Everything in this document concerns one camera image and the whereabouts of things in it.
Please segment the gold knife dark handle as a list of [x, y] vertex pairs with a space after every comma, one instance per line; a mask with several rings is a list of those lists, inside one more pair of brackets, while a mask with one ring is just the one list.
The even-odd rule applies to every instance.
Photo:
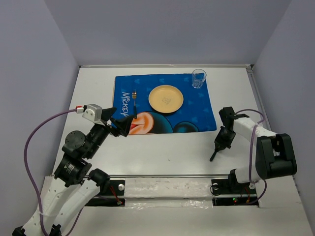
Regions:
[[217, 151], [215, 150], [214, 153], [212, 154], [212, 156], [209, 159], [210, 162], [212, 162], [214, 160], [216, 154], [217, 154]]

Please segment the gold fork dark handle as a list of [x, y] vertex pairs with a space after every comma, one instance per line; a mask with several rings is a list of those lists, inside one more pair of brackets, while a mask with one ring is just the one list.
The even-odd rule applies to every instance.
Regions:
[[136, 98], [137, 98], [137, 92], [136, 92], [136, 90], [134, 90], [134, 91], [132, 92], [132, 99], [133, 99], [133, 117], [134, 117], [134, 119], [137, 119]]

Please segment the blue cartoon placemat cloth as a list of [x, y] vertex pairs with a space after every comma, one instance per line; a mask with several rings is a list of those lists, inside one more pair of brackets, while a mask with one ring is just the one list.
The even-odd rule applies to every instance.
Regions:
[[[117, 76], [113, 98], [117, 111], [114, 118], [133, 115], [132, 92], [136, 90], [137, 119], [132, 121], [130, 135], [215, 131], [217, 125], [207, 86], [194, 88], [191, 81], [190, 74]], [[164, 114], [150, 106], [150, 92], [161, 85], [171, 85], [182, 92], [184, 103], [176, 112]]]

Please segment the tan round plate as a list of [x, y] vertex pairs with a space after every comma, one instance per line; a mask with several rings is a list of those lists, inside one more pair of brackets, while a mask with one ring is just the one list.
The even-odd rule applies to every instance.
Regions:
[[170, 114], [179, 110], [184, 103], [182, 92], [171, 85], [155, 87], [149, 94], [148, 101], [157, 112]]

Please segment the clear drinking glass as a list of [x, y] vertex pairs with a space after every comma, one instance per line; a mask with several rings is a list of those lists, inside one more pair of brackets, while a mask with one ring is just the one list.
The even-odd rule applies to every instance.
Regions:
[[195, 89], [199, 89], [203, 86], [204, 81], [206, 80], [207, 74], [202, 69], [195, 69], [192, 72], [192, 86]]

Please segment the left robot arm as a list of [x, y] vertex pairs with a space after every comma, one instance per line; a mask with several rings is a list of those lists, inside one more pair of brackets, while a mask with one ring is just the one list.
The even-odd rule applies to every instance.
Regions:
[[81, 114], [94, 125], [88, 134], [75, 130], [66, 136], [63, 157], [44, 196], [39, 192], [27, 160], [30, 140], [39, 129], [35, 128], [30, 134], [24, 147], [24, 164], [38, 207], [27, 223], [14, 229], [14, 236], [62, 236], [69, 223], [78, 220], [89, 200], [108, 191], [110, 176], [100, 169], [92, 170], [87, 160], [93, 158], [108, 135], [128, 135], [133, 116], [114, 119], [116, 110], [115, 107], [103, 109], [96, 104], [88, 104], [65, 112]]

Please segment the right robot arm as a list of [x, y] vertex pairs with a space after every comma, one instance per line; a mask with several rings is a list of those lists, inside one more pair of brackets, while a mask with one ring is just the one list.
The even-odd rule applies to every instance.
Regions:
[[270, 131], [254, 122], [243, 110], [235, 112], [232, 107], [222, 108], [219, 116], [222, 126], [214, 141], [214, 153], [231, 148], [236, 135], [240, 135], [250, 143], [250, 156], [245, 167], [231, 170], [226, 179], [212, 181], [215, 195], [237, 193], [260, 180], [297, 173], [293, 144], [288, 134]]

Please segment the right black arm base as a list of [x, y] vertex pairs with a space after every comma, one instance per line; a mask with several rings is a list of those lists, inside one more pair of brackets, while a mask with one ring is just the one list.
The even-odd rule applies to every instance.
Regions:
[[214, 207], [259, 206], [254, 185], [243, 183], [231, 188], [228, 184], [228, 179], [224, 178], [211, 180], [210, 193]]

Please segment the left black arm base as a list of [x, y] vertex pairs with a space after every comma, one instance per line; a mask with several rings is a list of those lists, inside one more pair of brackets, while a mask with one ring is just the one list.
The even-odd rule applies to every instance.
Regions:
[[92, 197], [86, 207], [123, 207], [125, 205], [125, 179], [112, 178], [107, 188]]

